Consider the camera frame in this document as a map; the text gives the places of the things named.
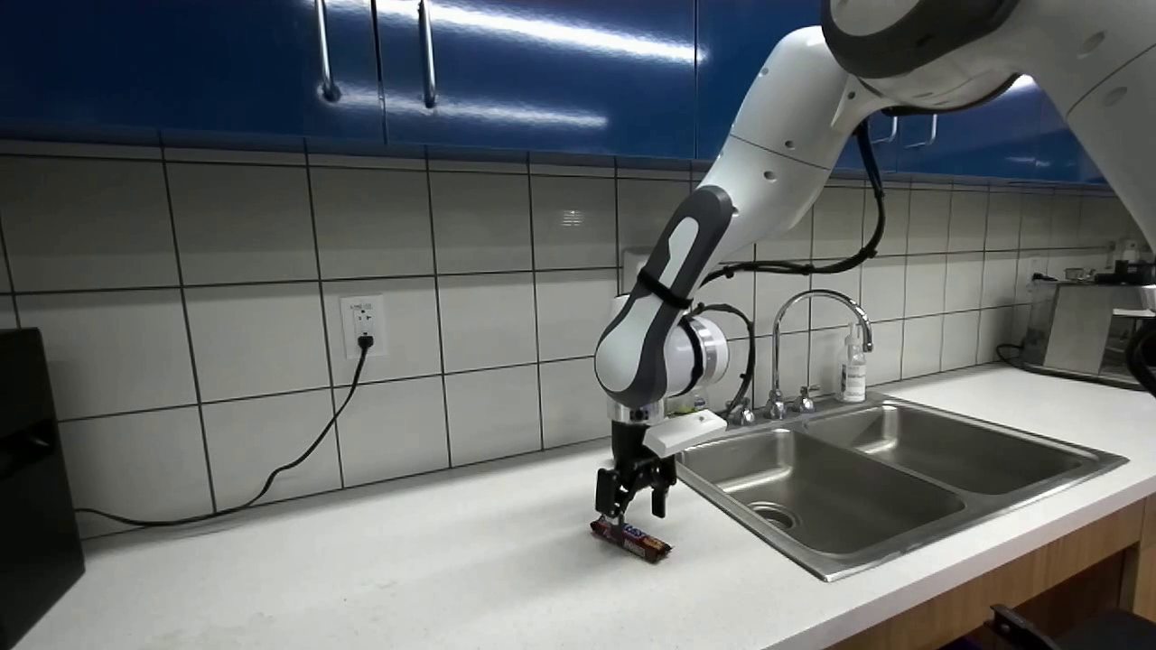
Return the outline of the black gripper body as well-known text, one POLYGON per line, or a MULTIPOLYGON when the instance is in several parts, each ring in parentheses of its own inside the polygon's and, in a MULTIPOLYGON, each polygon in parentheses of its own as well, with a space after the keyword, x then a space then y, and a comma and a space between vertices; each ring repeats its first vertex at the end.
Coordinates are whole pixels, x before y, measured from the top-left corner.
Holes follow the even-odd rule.
POLYGON ((611 451, 615 460, 596 475, 598 483, 616 483, 633 502, 638 492, 649 492, 661 482, 675 483, 675 464, 658 460, 647 444, 647 418, 638 412, 626 412, 611 418, 611 451))

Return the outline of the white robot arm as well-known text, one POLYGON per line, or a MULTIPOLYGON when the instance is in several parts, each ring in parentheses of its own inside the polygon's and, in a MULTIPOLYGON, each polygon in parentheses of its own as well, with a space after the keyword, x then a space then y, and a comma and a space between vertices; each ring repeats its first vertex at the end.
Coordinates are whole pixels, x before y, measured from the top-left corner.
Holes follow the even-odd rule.
POLYGON ((1156 241, 1156 0, 822 0, 811 27, 773 44, 596 342, 596 383, 616 406, 598 518, 675 483, 647 433, 653 410, 705 377, 690 332, 705 275, 794 228, 870 117, 970 108, 1014 81, 1045 91, 1156 241))

